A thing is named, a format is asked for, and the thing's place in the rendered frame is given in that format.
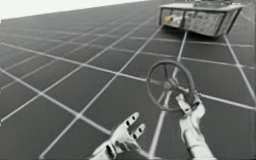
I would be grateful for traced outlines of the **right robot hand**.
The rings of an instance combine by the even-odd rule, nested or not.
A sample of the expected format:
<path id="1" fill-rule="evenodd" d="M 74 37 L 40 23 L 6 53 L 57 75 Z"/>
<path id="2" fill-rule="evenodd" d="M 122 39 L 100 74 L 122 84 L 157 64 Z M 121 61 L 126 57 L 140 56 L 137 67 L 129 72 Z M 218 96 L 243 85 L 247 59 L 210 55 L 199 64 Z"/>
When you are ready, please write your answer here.
<path id="1" fill-rule="evenodd" d="M 183 94 L 176 97 L 178 106 L 183 112 L 179 119 L 179 125 L 183 132 L 191 130 L 194 134 L 201 134 L 200 121 L 205 114 L 205 107 L 198 94 L 194 95 L 194 101 L 189 104 Z"/>

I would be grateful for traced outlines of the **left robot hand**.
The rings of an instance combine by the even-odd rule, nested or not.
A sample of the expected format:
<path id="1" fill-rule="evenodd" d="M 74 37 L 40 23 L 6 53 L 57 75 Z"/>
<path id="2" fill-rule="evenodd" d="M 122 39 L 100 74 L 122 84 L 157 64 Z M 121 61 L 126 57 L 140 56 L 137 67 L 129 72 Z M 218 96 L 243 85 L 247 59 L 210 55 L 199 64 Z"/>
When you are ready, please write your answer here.
<path id="1" fill-rule="evenodd" d="M 129 128 L 138 120 L 139 112 L 134 112 L 126 118 L 111 134 L 110 143 L 116 154 L 127 151 L 138 151 L 141 149 L 137 140 L 144 133 L 146 125 L 141 123 L 135 130 Z"/>

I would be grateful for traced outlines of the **dark steering wheel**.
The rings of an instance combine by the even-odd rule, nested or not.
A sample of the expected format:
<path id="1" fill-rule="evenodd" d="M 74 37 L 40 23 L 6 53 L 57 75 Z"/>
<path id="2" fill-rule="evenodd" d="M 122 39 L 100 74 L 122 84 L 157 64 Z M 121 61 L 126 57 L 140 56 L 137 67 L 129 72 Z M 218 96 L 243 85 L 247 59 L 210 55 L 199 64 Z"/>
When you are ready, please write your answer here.
<path id="1" fill-rule="evenodd" d="M 146 88 L 152 103 L 162 111 L 185 112 L 196 107 L 192 74 L 176 60 L 155 62 L 147 73 Z"/>

